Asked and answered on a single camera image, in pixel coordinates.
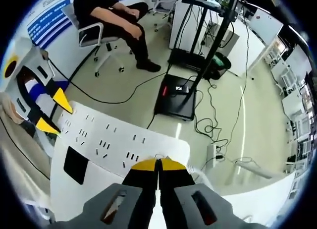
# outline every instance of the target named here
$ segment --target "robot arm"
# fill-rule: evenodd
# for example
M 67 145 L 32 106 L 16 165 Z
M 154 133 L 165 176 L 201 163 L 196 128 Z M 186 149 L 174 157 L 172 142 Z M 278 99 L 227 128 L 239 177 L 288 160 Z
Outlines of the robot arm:
M 17 111 L 25 120 L 30 120 L 39 130 L 60 133 L 60 129 L 41 111 L 30 98 L 25 87 L 25 74 L 42 84 L 46 93 L 63 109 L 72 114 L 63 90 L 53 80 L 53 70 L 48 63 L 47 52 L 33 45 L 29 38 L 13 40 L 8 48 L 9 58 L 1 69 L 0 90 L 6 92 Z

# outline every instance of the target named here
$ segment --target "person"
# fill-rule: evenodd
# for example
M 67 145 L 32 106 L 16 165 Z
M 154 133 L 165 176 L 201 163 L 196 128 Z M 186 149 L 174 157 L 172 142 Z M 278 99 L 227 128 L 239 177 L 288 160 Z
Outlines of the person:
M 125 6 L 118 0 L 74 0 L 74 11 L 80 28 L 101 22 L 102 37 L 119 37 L 131 48 L 137 61 L 136 67 L 158 72 L 160 66 L 149 60 L 143 27 L 138 21 L 148 12 L 145 2 Z M 99 28 L 85 31 L 88 40 L 98 38 Z

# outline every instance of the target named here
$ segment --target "black shoe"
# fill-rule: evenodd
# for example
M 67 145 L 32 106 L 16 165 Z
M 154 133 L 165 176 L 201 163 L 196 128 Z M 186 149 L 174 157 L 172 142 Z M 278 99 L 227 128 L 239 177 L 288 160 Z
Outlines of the black shoe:
M 137 63 L 137 68 L 138 69 L 144 69 L 149 72 L 159 72 L 160 70 L 160 65 L 153 63 L 150 60 L 146 60 L 144 62 L 138 62 Z

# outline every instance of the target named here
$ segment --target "black pants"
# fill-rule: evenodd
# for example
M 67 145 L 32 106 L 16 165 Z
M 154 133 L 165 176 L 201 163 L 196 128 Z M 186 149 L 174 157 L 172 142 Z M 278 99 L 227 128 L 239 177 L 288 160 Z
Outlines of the black pants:
M 130 33 L 125 31 L 122 27 L 104 22 L 104 31 L 103 37 L 119 37 L 125 40 L 127 45 L 133 51 L 134 57 L 137 61 L 144 61 L 147 60 L 149 57 L 147 44 L 145 42 L 145 33 L 143 27 L 138 23 L 138 21 L 145 16 L 148 12 L 149 7 L 145 2 L 135 3 L 133 5 L 128 6 L 130 9 L 137 9 L 140 12 L 139 18 L 137 19 L 135 16 L 130 15 L 121 10 L 112 9 L 111 11 L 116 15 L 124 18 L 125 20 L 129 21 L 130 23 L 138 26 L 141 31 L 142 35 L 137 40 L 134 38 Z

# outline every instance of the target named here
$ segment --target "white chair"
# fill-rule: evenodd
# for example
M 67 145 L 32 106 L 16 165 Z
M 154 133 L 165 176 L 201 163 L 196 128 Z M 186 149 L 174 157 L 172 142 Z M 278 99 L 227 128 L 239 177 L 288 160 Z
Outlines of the white chair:
M 106 45 L 107 48 L 107 54 L 102 58 L 101 61 L 98 62 L 96 68 L 95 68 L 95 77 L 99 77 L 99 69 L 100 67 L 103 65 L 103 63 L 110 57 L 112 57 L 118 64 L 119 64 L 119 72 L 122 73 L 124 71 L 124 65 L 122 64 L 122 62 L 115 56 L 116 53 L 122 53 L 122 50 L 119 50 L 117 48 L 117 46 L 114 47 L 114 49 L 111 47 L 110 43 L 111 42 L 115 42 L 117 41 L 119 38 L 118 37 L 102 37 L 102 33 L 104 30 L 104 25 L 101 22 L 89 25 L 87 27 L 84 28 L 79 28 L 79 22 L 77 20 L 77 17 L 75 15 L 74 12 L 74 6 L 73 4 L 69 4 L 65 7 L 62 8 L 63 13 L 69 18 L 69 20 L 71 21 L 71 23 L 76 27 L 76 29 L 78 30 L 78 39 L 79 39 L 79 47 L 84 48 L 84 47 L 93 47 L 93 46 L 97 46 L 97 49 L 95 51 L 95 57 L 94 57 L 94 61 L 98 62 L 98 56 L 97 56 L 97 52 L 100 48 L 100 46 L 102 44 Z M 96 28 L 99 27 L 99 36 L 97 39 L 93 39 L 93 40 L 87 40 L 86 38 L 86 34 L 84 31 L 91 29 L 91 28 Z
M 155 15 L 156 13 L 163 13 L 165 15 L 162 18 L 162 20 L 164 20 L 165 18 L 168 18 L 168 22 L 154 24 L 155 32 L 157 32 L 160 28 L 162 28 L 165 25 L 172 27 L 170 16 L 175 9 L 176 1 L 177 0 L 152 0 L 152 2 L 154 2 L 153 15 Z

